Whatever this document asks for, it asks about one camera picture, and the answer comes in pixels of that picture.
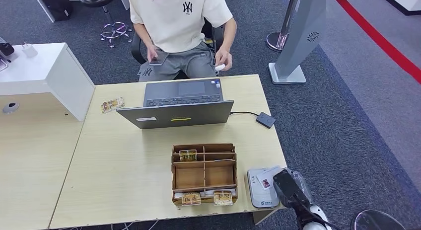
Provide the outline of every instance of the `gray pants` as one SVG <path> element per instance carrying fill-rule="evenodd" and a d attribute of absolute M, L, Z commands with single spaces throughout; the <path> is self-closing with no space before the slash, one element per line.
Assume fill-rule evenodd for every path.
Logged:
<path fill-rule="evenodd" d="M 151 66 L 146 62 L 140 66 L 139 82 L 172 80 L 183 71 L 189 78 L 215 77 L 214 53 L 205 42 L 195 48 L 170 53 L 161 66 Z"/>

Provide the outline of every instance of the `cardboard organizer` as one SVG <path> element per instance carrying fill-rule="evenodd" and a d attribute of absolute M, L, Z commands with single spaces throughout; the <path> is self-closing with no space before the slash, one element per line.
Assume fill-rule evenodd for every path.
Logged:
<path fill-rule="evenodd" d="M 181 162 L 179 151 L 182 150 L 196 150 L 197 161 Z M 218 189 L 235 189 L 232 201 L 237 201 L 237 155 L 233 144 L 175 145 L 171 165 L 172 201 L 175 205 L 181 205 L 181 198 L 175 198 L 175 193 Z M 213 203 L 213 196 L 201 196 L 201 200 L 202 203 Z"/>

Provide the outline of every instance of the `hand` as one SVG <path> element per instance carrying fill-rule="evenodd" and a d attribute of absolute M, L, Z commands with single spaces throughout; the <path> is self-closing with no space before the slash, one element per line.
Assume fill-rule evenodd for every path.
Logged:
<path fill-rule="evenodd" d="M 158 58 L 158 54 L 156 52 L 156 46 L 150 45 L 147 46 L 147 61 L 150 63 L 153 59 Z"/>
<path fill-rule="evenodd" d="M 227 71 L 232 67 L 232 55 L 223 47 L 215 54 L 215 66 L 222 64 L 225 64 L 225 68 L 221 71 Z"/>

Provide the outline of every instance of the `gray laptop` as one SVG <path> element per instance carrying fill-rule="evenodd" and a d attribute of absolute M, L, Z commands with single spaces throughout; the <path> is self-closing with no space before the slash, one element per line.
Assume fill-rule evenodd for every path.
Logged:
<path fill-rule="evenodd" d="M 224 101 L 220 80 L 148 83 L 143 107 L 116 111 L 141 129 L 225 123 L 234 101 Z"/>

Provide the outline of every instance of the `stool base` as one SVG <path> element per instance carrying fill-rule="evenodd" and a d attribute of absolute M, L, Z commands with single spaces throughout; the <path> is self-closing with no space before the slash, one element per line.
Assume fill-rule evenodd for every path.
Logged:
<path fill-rule="evenodd" d="M 102 28 L 101 31 L 101 40 L 108 39 L 108 42 L 110 43 L 110 48 L 114 48 L 115 45 L 113 43 L 113 39 L 118 38 L 120 36 L 126 36 L 128 38 L 128 42 L 131 42 L 132 39 L 130 39 L 128 32 L 131 32 L 132 29 L 122 23 L 122 22 L 114 22 L 113 24 L 106 24 L 104 28 Z"/>

